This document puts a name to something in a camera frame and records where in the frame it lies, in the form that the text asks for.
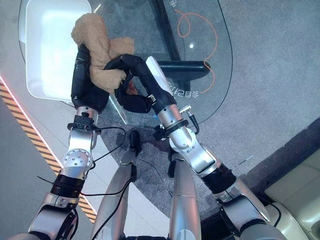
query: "brown towel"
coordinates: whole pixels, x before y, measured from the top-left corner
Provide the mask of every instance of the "brown towel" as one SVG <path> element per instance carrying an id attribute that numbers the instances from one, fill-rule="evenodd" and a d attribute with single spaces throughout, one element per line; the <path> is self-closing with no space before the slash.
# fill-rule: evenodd
<path id="1" fill-rule="evenodd" d="M 99 88 L 114 93 L 126 74 L 122 70 L 103 70 L 107 63 L 121 54 L 134 54 L 134 40 L 129 37 L 108 39 L 103 18 L 96 13 L 82 15 L 76 22 L 71 36 L 79 46 L 85 44 L 90 51 L 91 81 Z M 137 90 L 130 83 L 129 94 L 137 94 Z"/>

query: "glass tabletop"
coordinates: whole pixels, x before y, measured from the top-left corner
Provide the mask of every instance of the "glass tabletop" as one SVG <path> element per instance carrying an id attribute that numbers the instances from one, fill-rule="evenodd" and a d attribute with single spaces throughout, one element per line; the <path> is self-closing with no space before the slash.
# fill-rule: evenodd
<path id="1" fill-rule="evenodd" d="M 191 105 L 199 123 L 219 108 L 230 84 L 232 53 L 218 2 L 207 1 L 205 5 L 194 0 L 89 2 L 92 10 L 104 18 L 110 38 L 134 39 L 135 55 L 143 59 L 153 56 L 161 68 L 166 69 L 172 63 L 187 68 L 178 67 L 175 73 L 164 71 L 179 108 Z M 139 79 L 134 78 L 133 82 L 138 94 L 146 96 Z M 114 97 L 101 116 L 147 129 L 160 123 L 152 110 L 148 114 L 128 112 Z"/>

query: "white tray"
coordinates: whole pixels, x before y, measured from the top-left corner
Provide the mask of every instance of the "white tray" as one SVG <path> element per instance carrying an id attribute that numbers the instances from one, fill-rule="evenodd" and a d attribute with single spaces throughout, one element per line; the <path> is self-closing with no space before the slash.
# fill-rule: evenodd
<path id="1" fill-rule="evenodd" d="M 25 14 L 26 85 L 36 98 L 71 100 L 78 48 L 76 20 L 91 13 L 87 0 L 30 0 Z"/>

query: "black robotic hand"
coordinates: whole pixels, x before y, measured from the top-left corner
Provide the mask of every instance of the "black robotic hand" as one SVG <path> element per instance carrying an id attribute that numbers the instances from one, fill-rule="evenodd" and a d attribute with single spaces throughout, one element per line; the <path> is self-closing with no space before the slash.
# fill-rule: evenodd
<path id="1" fill-rule="evenodd" d="M 107 105 L 109 93 L 92 83 L 89 67 L 90 52 L 84 44 L 81 44 L 74 65 L 71 100 L 75 109 L 85 106 L 101 114 Z"/>
<path id="2" fill-rule="evenodd" d="M 120 69 L 125 71 L 126 79 L 114 92 L 119 104 L 127 111 L 148 113 L 152 107 L 155 113 L 158 114 L 165 107 L 177 104 L 171 90 L 161 87 L 161 84 L 157 82 L 146 62 L 139 56 L 130 54 L 118 56 L 111 60 L 104 69 Z M 129 82 L 134 76 L 139 77 L 148 96 L 129 95 L 126 93 Z"/>

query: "robotic arm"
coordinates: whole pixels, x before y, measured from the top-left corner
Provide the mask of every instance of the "robotic arm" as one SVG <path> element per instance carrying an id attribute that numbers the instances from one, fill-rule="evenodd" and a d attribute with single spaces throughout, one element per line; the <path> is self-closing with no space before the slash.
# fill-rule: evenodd
<path id="1" fill-rule="evenodd" d="M 190 107 L 178 109 L 167 79 L 152 56 L 144 62 L 140 57 L 125 54 L 109 62 L 106 69 L 125 70 L 128 80 L 132 76 L 140 78 L 148 94 L 145 99 L 150 100 L 149 106 L 162 123 L 162 128 L 157 128 L 160 129 L 158 134 L 169 137 L 171 148 L 183 157 L 212 191 L 221 204 L 221 215 L 234 235 L 244 240 L 286 239 L 279 230 L 268 224 L 267 210 L 250 189 L 206 146 L 199 144 L 195 133 L 187 128 L 188 121 L 181 113 L 187 112 L 189 117 L 193 116 Z M 124 106 L 127 104 L 126 101 L 119 102 Z M 170 235 L 169 238 L 176 239 L 176 236 Z"/>
<path id="2" fill-rule="evenodd" d="M 78 222 L 76 206 L 86 174 L 93 165 L 91 151 L 100 133 L 96 127 L 98 114 L 106 107 L 109 98 L 107 92 L 91 82 L 89 66 L 89 51 L 81 45 L 71 90 L 76 115 L 73 123 L 68 125 L 69 148 L 62 161 L 63 169 L 51 191 L 45 195 L 28 233 L 15 235 L 10 240 L 70 240 L 75 233 Z M 162 123 L 162 127 L 157 128 L 156 139 L 169 137 L 172 149 L 180 154 L 221 204 L 221 214 L 231 232 L 243 240 L 286 239 L 268 224 L 268 212 L 248 187 L 206 146 L 199 144 L 195 133 L 187 128 L 188 121 L 182 113 L 187 112 L 195 121 L 190 107 L 178 109 L 167 79 L 153 57 L 144 62 L 140 57 L 125 54 L 109 62 L 105 69 L 122 69 L 127 73 L 126 80 L 115 91 L 119 103 L 132 112 L 147 113 L 151 108 L 155 111 Z M 126 94 L 133 76 L 140 78 L 147 96 Z M 169 238 L 176 240 L 179 233 L 170 232 Z"/>
<path id="3" fill-rule="evenodd" d="M 10 240 L 70 240 L 78 222 L 76 207 L 79 195 L 93 165 L 92 149 L 96 145 L 98 114 L 106 107 L 109 94 L 96 87 L 89 75 L 90 54 L 85 45 L 79 47 L 73 72 L 71 98 L 76 108 L 70 130 L 69 148 L 56 177 L 35 214 L 28 233 Z"/>

